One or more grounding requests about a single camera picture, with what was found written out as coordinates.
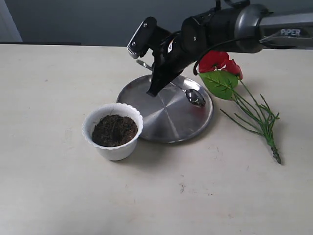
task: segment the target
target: table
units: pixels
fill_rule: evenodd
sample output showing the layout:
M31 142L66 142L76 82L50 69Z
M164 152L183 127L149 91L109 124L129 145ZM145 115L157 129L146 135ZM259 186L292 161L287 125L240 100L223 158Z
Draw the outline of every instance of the table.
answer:
M284 166L217 98L201 136L140 140L129 158L107 161L84 140L83 120L148 72L123 47L0 45L0 234L311 235L313 53L231 57L281 113ZM191 67L183 75L203 84Z

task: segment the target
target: metal plate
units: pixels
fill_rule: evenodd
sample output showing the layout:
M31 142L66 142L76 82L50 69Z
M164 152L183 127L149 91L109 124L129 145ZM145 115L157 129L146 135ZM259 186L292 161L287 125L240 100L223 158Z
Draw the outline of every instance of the metal plate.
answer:
M189 103L181 88L169 84L156 97L146 94L151 76L146 75L129 83L119 94L117 102L137 108L143 116L141 138L149 141L173 143L199 135L213 115L213 102L208 92L195 81L178 76L173 83L195 89L206 101L203 108Z

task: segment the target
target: white flower pot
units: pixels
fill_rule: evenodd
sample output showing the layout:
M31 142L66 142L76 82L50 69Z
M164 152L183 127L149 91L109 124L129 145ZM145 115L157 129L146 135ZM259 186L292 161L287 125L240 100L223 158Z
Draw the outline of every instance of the white flower pot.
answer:
M138 132L135 137L128 143L117 147L103 147L93 142L92 133L95 126L100 122L102 118L107 115L120 115L122 117L131 118L138 127ZM137 109L127 104L114 103L103 105L91 112L86 117L83 124L83 135L85 139L90 144L92 144L103 157L111 161L118 161L128 157L134 151L137 145L137 139L141 134L142 128L143 118Z

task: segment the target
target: dark soil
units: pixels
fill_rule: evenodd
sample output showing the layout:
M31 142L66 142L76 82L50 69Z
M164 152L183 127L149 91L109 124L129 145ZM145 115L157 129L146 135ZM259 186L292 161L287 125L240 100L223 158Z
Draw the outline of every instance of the dark soil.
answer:
M109 115L100 120L92 133L92 141L103 147L116 147L131 141L138 132L129 117Z

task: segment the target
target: red petal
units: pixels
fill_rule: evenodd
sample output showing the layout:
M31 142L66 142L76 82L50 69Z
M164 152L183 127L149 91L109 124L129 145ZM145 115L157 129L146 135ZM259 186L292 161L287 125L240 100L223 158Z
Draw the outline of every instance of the red petal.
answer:
M229 55L226 52L211 50L200 60L199 72L214 71L215 67L221 69L227 60L229 60Z
M236 75L236 76L239 77L239 80L242 80L243 73L242 73L239 65L237 65L235 63L235 60L227 60L225 62L225 64L226 64L226 67L224 69L222 69L222 70L227 71L227 72L229 72L229 73L231 73L233 75Z

